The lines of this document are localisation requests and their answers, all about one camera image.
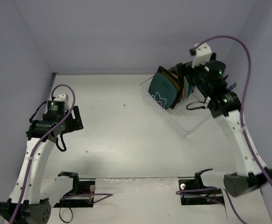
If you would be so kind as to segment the teal embossed plate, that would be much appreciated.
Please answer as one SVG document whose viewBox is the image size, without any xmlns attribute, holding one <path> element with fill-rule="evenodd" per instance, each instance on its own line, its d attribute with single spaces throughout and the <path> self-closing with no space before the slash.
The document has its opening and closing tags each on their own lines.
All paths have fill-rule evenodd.
<svg viewBox="0 0 272 224">
<path fill-rule="evenodd" d="M 188 87 L 188 96 L 190 96 L 193 93 L 194 89 L 195 89 L 195 86 L 193 85 Z"/>
</svg>

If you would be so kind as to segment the light green flower plate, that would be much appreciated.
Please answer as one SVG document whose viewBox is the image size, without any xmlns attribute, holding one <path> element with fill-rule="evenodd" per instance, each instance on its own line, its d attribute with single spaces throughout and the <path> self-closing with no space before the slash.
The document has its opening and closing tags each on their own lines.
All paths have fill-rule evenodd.
<svg viewBox="0 0 272 224">
<path fill-rule="evenodd" d="M 187 79 L 187 76 L 182 71 L 180 73 L 178 73 L 178 68 L 176 66 L 171 67 L 168 71 L 171 73 L 171 75 L 173 76 L 173 80 L 176 83 L 177 90 L 178 90 L 178 98 L 179 98 L 180 94 L 182 93 L 182 91 L 184 89 L 184 84 L 181 85 L 179 83 L 179 79 L 180 80 L 181 80 L 181 78 L 184 79 L 184 77 Z"/>
</svg>

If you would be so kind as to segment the dark teal square plate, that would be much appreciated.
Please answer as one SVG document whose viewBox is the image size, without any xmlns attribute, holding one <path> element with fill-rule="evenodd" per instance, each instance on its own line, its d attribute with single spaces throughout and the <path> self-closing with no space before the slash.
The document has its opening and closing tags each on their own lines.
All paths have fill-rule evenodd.
<svg viewBox="0 0 272 224">
<path fill-rule="evenodd" d="M 156 100 L 156 102 L 162 108 L 166 109 L 166 106 L 170 106 L 170 103 L 173 102 L 175 92 L 176 90 L 171 81 L 161 73 L 156 72 L 148 90 L 148 93 Z"/>
</svg>

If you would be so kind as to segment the yellow square plate black rim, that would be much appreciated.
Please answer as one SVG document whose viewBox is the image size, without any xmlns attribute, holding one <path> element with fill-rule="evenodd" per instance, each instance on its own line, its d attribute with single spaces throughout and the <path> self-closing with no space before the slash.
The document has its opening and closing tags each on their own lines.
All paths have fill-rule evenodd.
<svg viewBox="0 0 272 224">
<path fill-rule="evenodd" d="M 178 68 L 176 65 L 170 66 L 168 68 L 159 66 L 157 72 L 168 78 L 176 90 L 176 92 L 174 93 L 173 102 L 170 103 L 170 106 L 166 106 L 166 109 L 173 109 L 176 104 L 178 104 L 180 101 L 183 100 L 183 98 L 187 96 L 186 79 L 181 74 L 178 74 Z"/>
</svg>

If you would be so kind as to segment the red plate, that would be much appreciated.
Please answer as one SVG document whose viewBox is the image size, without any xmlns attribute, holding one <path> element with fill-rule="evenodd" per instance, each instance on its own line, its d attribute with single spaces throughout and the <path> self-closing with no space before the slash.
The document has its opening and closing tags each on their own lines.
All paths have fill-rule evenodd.
<svg viewBox="0 0 272 224">
<path fill-rule="evenodd" d="M 188 92 L 187 89 L 188 89 L 188 81 L 184 77 L 184 89 L 183 89 L 182 93 L 180 94 L 180 96 L 178 98 L 177 104 L 180 103 L 185 98 L 185 95 L 187 95 L 187 92 Z"/>
</svg>

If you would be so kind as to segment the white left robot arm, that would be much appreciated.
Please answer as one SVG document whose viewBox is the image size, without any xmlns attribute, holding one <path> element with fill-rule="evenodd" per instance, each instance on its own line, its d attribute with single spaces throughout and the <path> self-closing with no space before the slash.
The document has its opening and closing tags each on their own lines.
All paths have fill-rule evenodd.
<svg viewBox="0 0 272 224">
<path fill-rule="evenodd" d="M 16 185 L 6 202 L 0 202 L 0 215 L 11 224 L 46 224 L 52 207 L 65 195 L 80 190 L 77 173 L 62 171 L 53 183 L 41 190 L 46 164 L 63 135 L 83 129 L 78 106 L 69 106 L 64 95 L 45 101 L 47 111 L 41 120 L 30 117 L 27 149 Z"/>
</svg>

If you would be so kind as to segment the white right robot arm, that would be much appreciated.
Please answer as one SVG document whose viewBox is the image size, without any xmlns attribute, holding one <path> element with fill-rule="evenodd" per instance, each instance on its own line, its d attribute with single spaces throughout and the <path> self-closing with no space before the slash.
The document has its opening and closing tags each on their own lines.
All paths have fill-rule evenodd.
<svg viewBox="0 0 272 224">
<path fill-rule="evenodd" d="M 243 105 L 226 82 L 226 65 L 211 55 L 203 65 L 191 62 L 177 64 L 178 78 L 185 77 L 203 95 L 203 109 L 209 109 L 213 119 L 227 138 L 234 156 L 236 170 L 219 172 L 212 168 L 194 174 L 193 186 L 198 192 L 208 188 L 226 190 L 238 197 L 272 182 L 272 168 L 260 158 L 243 118 Z"/>
</svg>

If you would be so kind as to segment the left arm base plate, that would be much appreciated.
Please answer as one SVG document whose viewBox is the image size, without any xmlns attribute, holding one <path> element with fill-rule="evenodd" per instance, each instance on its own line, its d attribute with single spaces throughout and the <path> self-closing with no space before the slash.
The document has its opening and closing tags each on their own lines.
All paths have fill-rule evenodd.
<svg viewBox="0 0 272 224">
<path fill-rule="evenodd" d="M 95 191 L 94 179 L 82 179 L 79 181 L 78 190 L 75 193 L 67 193 L 65 196 L 73 196 L 71 198 L 59 201 L 54 208 L 92 208 L 94 199 L 91 196 L 79 196 L 91 194 Z"/>
</svg>

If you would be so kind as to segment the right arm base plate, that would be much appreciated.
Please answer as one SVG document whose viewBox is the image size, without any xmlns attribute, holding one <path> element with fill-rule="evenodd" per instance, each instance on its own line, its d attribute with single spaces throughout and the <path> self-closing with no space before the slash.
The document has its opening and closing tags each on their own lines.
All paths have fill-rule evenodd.
<svg viewBox="0 0 272 224">
<path fill-rule="evenodd" d="M 223 193 L 214 187 L 197 187 L 192 178 L 178 179 L 180 202 L 183 206 L 225 205 Z"/>
</svg>

